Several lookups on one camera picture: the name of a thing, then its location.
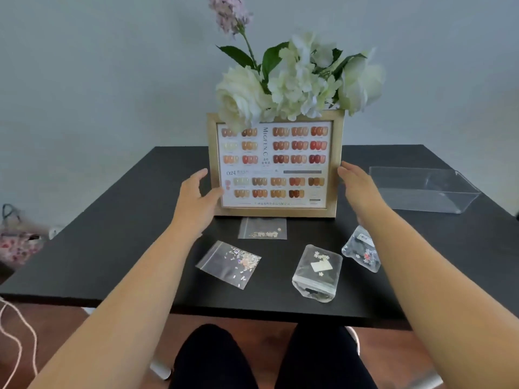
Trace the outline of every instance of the pink flower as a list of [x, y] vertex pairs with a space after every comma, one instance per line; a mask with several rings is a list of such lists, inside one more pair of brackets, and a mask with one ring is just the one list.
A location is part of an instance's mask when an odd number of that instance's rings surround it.
[[238, 33], [252, 18], [241, 0], [209, 0], [209, 8], [217, 13], [217, 23], [225, 34]]

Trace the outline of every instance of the black table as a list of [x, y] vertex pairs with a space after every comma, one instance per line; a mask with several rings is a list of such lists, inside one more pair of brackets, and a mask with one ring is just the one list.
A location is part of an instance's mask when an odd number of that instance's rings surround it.
[[[449, 168], [422, 145], [343, 146], [342, 158], [372, 165]], [[208, 167], [207, 147], [156, 147], [2, 286], [11, 301], [96, 307], [171, 221], [181, 182]], [[201, 184], [210, 189], [209, 177]], [[294, 274], [307, 244], [341, 252], [357, 226], [339, 190], [337, 218], [288, 219], [288, 240], [238, 240], [241, 218], [216, 218], [195, 242], [174, 313], [262, 320], [331, 320], [343, 325], [408, 326], [382, 268], [373, 274], [345, 258], [330, 303], [302, 297]], [[406, 212], [433, 247], [519, 316], [519, 223], [483, 194], [461, 215]], [[195, 268], [222, 240], [262, 257], [244, 290]]]

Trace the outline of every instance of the black pants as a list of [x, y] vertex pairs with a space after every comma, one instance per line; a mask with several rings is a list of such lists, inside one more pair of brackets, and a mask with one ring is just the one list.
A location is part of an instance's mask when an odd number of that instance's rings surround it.
[[[170, 389], [257, 389], [229, 332], [202, 325], [187, 338], [174, 364]], [[281, 363], [276, 389], [376, 389], [343, 326], [298, 325]]]

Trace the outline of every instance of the reddish brown floor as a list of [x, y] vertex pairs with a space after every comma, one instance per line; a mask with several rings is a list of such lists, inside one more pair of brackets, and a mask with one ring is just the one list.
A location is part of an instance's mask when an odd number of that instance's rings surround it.
[[[77, 307], [22, 304], [20, 309], [38, 334], [37, 363], [40, 369], [87, 317]], [[157, 347], [158, 358], [172, 365], [183, 341], [204, 323], [214, 323], [230, 331], [249, 360], [260, 388], [273, 388], [294, 324], [170, 315]], [[8, 332], [22, 340], [24, 347], [21, 365], [9, 388], [25, 389], [33, 379], [32, 336], [11, 308], [4, 312], [2, 324]], [[381, 389], [404, 387], [412, 379], [432, 369], [427, 352], [412, 332], [358, 328], [357, 333], [361, 342], [362, 360]], [[17, 354], [15, 342], [0, 333], [0, 385], [11, 373]], [[166, 387], [165, 382], [149, 373], [141, 388]]]

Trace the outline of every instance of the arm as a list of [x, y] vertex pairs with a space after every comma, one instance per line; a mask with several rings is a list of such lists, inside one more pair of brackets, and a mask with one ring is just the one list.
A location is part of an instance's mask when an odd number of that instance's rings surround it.
[[171, 225], [55, 353], [29, 389], [139, 387], [165, 325], [184, 262], [211, 222], [221, 189], [201, 197], [207, 169], [182, 183]]
[[338, 169], [413, 330], [449, 388], [518, 388], [519, 320], [382, 200], [358, 166]]

